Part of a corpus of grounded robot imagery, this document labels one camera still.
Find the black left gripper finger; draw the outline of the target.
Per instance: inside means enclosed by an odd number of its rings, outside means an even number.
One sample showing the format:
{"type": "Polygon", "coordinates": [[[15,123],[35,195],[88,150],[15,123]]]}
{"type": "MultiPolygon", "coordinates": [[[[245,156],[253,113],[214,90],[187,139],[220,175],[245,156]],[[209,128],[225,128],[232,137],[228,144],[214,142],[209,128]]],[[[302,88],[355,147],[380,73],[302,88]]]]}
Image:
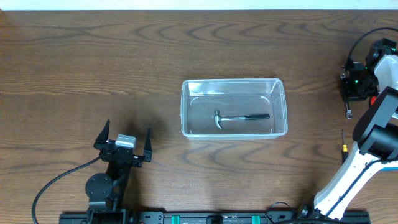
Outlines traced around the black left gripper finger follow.
{"type": "Polygon", "coordinates": [[[145,162],[151,162],[152,160],[152,144],[150,141],[151,137],[151,130],[147,130],[147,135],[146,135],[146,141],[144,144],[144,161],[145,162]]]}
{"type": "Polygon", "coordinates": [[[95,140],[93,147],[95,149],[101,149],[103,146],[107,145],[107,140],[109,137],[109,127],[110,127],[110,120],[107,120],[103,130],[100,132],[98,137],[95,140]]]}

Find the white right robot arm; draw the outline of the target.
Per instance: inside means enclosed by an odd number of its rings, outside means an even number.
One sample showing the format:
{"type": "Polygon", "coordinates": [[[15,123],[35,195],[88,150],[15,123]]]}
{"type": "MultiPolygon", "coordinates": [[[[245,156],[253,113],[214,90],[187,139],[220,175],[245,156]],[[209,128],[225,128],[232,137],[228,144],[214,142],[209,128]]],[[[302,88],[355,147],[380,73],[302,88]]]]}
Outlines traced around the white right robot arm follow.
{"type": "Polygon", "coordinates": [[[345,104],[369,100],[369,108],[353,131],[353,148],[342,147],[342,165],[310,203],[295,211],[292,223],[370,223],[368,212],[349,212],[347,206],[370,178],[397,167],[397,44],[375,41],[365,63],[348,58],[341,75],[345,104]]]}

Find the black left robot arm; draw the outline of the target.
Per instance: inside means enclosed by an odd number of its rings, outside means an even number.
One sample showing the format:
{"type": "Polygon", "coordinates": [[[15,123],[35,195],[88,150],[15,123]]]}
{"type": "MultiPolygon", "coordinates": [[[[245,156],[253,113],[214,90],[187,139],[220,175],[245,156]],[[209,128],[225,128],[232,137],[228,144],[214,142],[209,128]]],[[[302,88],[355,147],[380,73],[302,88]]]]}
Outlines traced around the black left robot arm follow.
{"type": "Polygon", "coordinates": [[[93,147],[99,150],[99,158],[108,163],[106,172],[91,176],[86,182],[85,192],[89,198],[85,223],[137,223],[134,212],[122,208],[124,193],[133,167],[141,168],[152,159],[150,130],[147,131],[144,152],[134,152],[136,138],[120,134],[109,139],[110,121],[95,140],[93,147]]]}

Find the black handled hammer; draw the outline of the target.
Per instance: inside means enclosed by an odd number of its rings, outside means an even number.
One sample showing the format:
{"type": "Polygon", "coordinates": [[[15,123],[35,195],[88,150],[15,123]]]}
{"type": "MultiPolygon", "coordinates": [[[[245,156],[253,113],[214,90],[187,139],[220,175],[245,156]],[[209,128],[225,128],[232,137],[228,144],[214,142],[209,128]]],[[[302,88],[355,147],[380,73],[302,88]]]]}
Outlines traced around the black handled hammer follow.
{"type": "Polygon", "coordinates": [[[214,111],[214,122],[216,127],[219,130],[222,130],[223,127],[221,126],[221,123],[223,121],[241,121],[241,120],[245,120],[245,121],[255,121],[255,120],[267,120],[270,119],[270,114],[255,114],[255,115],[249,115],[249,116],[233,116],[233,117],[222,117],[220,115],[220,111],[219,110],[215,110],[214,111]]]}

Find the silver combination wrench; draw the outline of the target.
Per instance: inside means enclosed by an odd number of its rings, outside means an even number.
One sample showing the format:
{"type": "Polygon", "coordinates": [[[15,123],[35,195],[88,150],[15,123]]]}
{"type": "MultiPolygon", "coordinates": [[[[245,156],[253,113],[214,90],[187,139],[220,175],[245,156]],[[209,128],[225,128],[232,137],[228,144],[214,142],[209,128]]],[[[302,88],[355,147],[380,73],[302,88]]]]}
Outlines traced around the silver combination wrench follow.
{"type": "Polygon", "coordinates": [[[345,99],[345,93],[344,93],[344,84],[345,84],[346,74],[342,73],[340,75],[340,78],[341,78],[341,95],[342,95],[343,102],[346,106],[346,119],[353,119],[351,107],[349,105],[349,102],[345,99]]]}

